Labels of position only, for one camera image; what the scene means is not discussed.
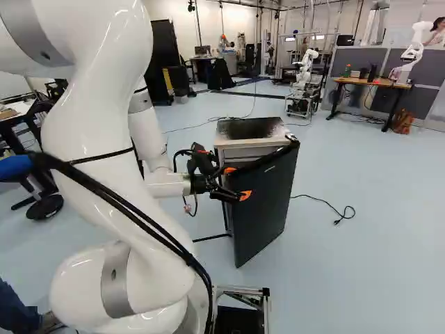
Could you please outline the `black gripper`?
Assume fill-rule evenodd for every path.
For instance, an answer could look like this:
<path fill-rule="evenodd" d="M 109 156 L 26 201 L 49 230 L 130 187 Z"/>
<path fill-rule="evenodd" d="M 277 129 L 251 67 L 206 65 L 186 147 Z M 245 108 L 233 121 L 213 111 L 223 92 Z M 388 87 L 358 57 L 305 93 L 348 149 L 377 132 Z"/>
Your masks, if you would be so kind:
<path fill-rule="evenodd" d="M 221 202 L 242 202 L 247 200 L 252 194 L 251 190 L 235 192 L 222 187 L 218 187 L 214 190 L 214 182 L 221 181 L 223 175 L 228 175 L 234 171 L 236 171 L 236 168 L 216 166 L 207 173 L 207 176 L 202 174 L 190 175 L 190 194 L 199 195 L 210 192 L 210 199 L 219 200 Z"/>

